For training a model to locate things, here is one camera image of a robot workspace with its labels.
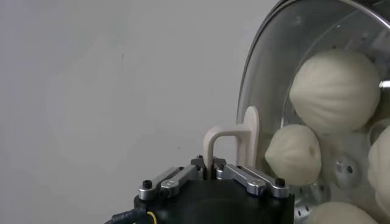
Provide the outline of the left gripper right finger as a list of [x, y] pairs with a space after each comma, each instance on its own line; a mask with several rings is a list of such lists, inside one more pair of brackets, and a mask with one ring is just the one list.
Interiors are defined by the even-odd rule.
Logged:
[[284, 179], [272, 178], [249, 166], [229, 164], [217, 157], [213, 158], [213, 190], [228, 197], [289, 197], [289, 186]]

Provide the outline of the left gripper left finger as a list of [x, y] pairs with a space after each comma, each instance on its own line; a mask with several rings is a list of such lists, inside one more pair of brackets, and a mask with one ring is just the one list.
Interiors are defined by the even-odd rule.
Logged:
[[160, 194], [175, 197], [188, 181], [203, 179], [204, 160], [202, 155], [198, 155], [186, 167], [170, 167], [151, 180], [143, 180], [138, 188], [138, 197], [143, 201], [155, 200]]

